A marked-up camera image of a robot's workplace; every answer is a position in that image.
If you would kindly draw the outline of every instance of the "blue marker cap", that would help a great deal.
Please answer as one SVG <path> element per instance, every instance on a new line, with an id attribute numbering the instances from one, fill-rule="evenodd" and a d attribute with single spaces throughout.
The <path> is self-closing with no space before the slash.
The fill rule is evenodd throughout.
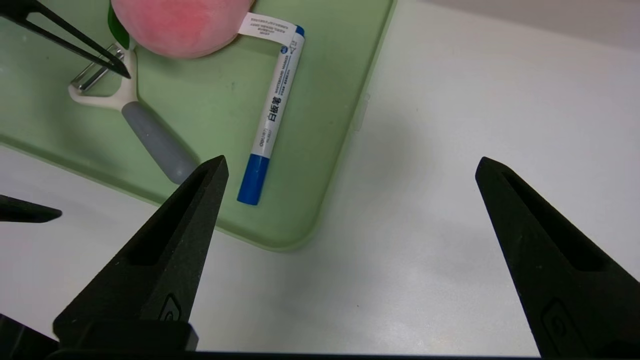
<path id="1" fill-rule="evenodd" d="M 257 205 L 262 193 L 264 177 L 269 167 L 269 159 L 264 156 L 251 154 L 246 164 L 242 185 L 238 193 L 238 201 L 249 205 Z"/>

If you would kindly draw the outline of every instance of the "green cutting board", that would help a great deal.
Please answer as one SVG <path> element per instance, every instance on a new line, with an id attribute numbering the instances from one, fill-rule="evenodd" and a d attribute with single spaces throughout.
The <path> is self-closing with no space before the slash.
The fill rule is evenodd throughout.
<path id="1" fill-rule="evenodd" d="M 104 47 L 113 42 L 106 1 L 43 3 Z M 291 249 L 310 237 L 394 4 L 256 2 L 252 12 L 298 24 L 306 37 L 258 206 L 236 197 L 280 46 L 240 36 L 195 60 L 137 48 L 141 102 L 200 161 L 227 158 L 218 230 L 269 250 Z M 73 39 L 39 15 L 29 19 Z M 67 86 L 86 60 L 2 18 L 0 44 L 0 142 L 154 204 L 176 189 L 119 112 L 71 100 Z M 119 79 L 111 74 L 103 82 L 117 87 Z"/>

